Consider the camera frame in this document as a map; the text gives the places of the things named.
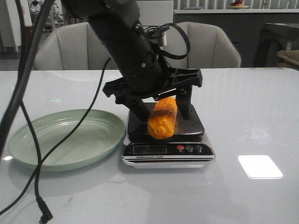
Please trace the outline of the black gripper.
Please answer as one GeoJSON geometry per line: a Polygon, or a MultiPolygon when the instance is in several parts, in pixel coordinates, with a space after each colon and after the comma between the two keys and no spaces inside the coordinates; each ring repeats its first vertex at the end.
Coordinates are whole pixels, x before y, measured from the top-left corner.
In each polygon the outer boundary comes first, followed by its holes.
{"type": "Polygon", "coordinates": [[[163,56],[114,56],[113,62],[122,78],[107,82],[103,92],[115,95],[117,105],[126,106],[140,121],[147,121],[150,112],[141,98],[154,97],[177,89],[176,104],[183,119],[191,118],[192,85],[202,86],[199,69],[169,67],[163,56]]]}

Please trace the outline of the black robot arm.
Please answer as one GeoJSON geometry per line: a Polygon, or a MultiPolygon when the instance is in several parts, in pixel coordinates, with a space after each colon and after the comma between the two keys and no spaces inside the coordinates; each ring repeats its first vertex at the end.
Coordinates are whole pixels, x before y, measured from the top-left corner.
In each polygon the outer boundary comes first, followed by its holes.
{"type": "Polygon", "coordinates": [[[122,78],[105,84],[107,96],[114,95],[117,104],[125,105],[141,121],[150,115],[145,98],[157,101],[175,96],[182,117],[191,118],[192,87],[201,86],[201,72],[167,65],[166,58],[179,60],[184,55],[171,54],[153,42],[162,29],[143,30],[136,1],[64,0],[63,6],[72,16],[88,21],[122,74],[122,78]]]}

